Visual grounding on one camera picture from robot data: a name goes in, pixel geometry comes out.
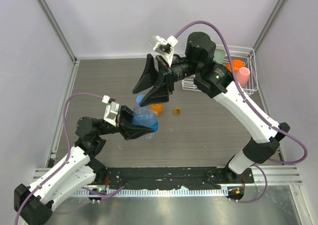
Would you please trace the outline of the pink cup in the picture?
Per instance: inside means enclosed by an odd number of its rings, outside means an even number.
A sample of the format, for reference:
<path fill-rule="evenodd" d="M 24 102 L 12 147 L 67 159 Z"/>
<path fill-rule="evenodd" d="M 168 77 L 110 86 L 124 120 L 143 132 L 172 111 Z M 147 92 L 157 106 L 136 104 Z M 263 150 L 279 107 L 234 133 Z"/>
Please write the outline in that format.
<path fill-rule="evenodd" d="M 235 74 L 236 81 L 240 84 L 241 87 L 245 87 L 249 81 L 250 70 L 246 67 L 240 68 Z"/>

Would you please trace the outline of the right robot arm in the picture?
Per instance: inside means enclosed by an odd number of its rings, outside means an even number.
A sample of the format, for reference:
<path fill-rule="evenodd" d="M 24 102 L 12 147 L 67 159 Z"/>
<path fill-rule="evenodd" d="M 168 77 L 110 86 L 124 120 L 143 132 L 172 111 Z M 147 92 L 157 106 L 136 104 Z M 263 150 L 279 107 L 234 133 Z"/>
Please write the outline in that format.
<path fill-rule="evenodd" d="M 168 102 L 174 83 L 193 75 L 197 88 L 227 108 L 251 135 L 247 145 L 227 163 L 227 181 L 237 182 L 248 167 L 264 163 L 275 154 L 289 125 L 273 120 L 250 101 L 226 66 L 214 61 L 216 44 L 206 33 L 193 32 L 188 36 L 185 57 L 174 54 L 178 43 L 174 36 L 153 36 L 150 42 L 158 55 L 147 54 L 145 69 L 133 89 L 134 94 L 149 90 L 139 103 L 141 107 Z"/>

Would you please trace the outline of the clear blue water bottle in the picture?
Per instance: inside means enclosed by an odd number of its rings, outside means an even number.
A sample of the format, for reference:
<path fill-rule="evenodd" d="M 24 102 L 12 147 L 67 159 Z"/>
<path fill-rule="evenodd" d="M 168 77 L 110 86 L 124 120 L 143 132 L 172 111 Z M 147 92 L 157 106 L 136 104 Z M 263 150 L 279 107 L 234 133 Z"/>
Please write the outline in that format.
<path fill-rule="evenodd" d="M 159 127 L 158 120 L 149 105 L 144 107 L 136 105 L 134 107 L 133 124 L 154 129 L 153 133 L 142 136 L 142 138 L 148 140 L 151 140 L 155 136 Z"/>

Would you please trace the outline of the orange juice bottle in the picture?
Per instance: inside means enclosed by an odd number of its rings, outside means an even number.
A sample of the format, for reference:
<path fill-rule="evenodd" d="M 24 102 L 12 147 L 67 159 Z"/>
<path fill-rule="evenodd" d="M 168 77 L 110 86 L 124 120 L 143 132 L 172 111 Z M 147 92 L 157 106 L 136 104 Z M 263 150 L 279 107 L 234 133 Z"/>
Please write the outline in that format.
<path fill-rule="evenodd" d="M 156 117 L 161 116 L 163 113 L 163 104 L 162 103 L 152 104 L 151 109 Z"/>

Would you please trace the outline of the blue bottle cap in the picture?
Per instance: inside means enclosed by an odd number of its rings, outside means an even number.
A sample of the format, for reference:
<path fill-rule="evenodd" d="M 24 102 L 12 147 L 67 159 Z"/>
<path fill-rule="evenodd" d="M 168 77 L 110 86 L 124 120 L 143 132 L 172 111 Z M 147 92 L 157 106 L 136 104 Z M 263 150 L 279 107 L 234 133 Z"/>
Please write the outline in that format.
<path fill-rule="evenodd" d="M 141 107 L 141 106 L 140 106 L 140 103 L 141 103 L 141 101 L 143 100 L 143 98 L 144 98 L 144 95 L 143 95 L 143 94 L 140 94 L 140 95 L 138 95 L 138 96 L 136 97 L 136 105 L 137 105 L 138 107 Z"/>

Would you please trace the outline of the orange bowl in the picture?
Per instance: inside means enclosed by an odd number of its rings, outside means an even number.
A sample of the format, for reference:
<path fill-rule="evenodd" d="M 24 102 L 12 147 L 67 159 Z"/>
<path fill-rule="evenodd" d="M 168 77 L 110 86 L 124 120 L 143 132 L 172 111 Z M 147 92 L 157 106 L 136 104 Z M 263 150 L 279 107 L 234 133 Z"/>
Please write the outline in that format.
<path fill-rule="evenodd" d="M 233 66 L 234 66 L 234 73 L 236 73 L 240 68 L 244 68 L 244 67 L 245 67 L 245 64 L 244 64 L 244 62 L 243 62 L 242 60 L 235 59 L 235 60 L 233 60 Z M 226 64 L 226 68 L 227 68 L 231 73 L 233 73 L 230 63 L 227 63 L 227 64 Z"/>

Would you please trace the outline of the mint green divided tray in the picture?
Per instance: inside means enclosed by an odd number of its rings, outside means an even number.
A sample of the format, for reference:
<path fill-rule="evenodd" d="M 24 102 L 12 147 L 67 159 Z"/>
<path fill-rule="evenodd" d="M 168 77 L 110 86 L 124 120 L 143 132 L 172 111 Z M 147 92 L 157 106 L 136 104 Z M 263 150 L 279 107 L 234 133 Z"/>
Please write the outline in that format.
<path fill-rule="evenodd" d="M 218 64 L 223 64 L 225 59 L 226 51 L 222 49 L 216 49 L 214 53 L 214 61 Z"/>

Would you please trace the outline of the orange bottle cap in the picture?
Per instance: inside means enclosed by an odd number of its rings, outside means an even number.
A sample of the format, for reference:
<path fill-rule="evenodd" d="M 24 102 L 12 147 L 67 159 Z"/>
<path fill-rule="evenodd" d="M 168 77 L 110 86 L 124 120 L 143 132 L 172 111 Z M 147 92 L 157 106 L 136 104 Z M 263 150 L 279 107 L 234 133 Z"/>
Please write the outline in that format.
<path fill-rule="evenodd" d="M 175 107 L 174 110 L 173 110 L 173 113 L 174 113 L 175 115 L 180 115 L 180 114 L 181 114 L 181 109 L 178 108 L 178 107 Z"/>

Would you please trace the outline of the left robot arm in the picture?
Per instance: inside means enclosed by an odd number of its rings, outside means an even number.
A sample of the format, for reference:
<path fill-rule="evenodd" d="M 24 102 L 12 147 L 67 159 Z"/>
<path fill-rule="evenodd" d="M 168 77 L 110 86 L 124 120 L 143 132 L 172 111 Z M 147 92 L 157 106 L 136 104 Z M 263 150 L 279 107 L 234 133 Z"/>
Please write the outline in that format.
<path fill-rule="evenodd" d="M 76 190 L 90 183 L 102 184 L 106 167 L 95 158 L 106 144 L 101 136 L 119 133 L 125 140 L 133 140 L 154 132 L 149 126 L 135 125 L 133 115 L 127 106 L 112 102 L 102 119 L 80 118 L 78 140 L 66 156 L 30 185 L 20 184 L 14 190 L 15 223 L 22 218 L 29 225 L 43 225 Z"/>

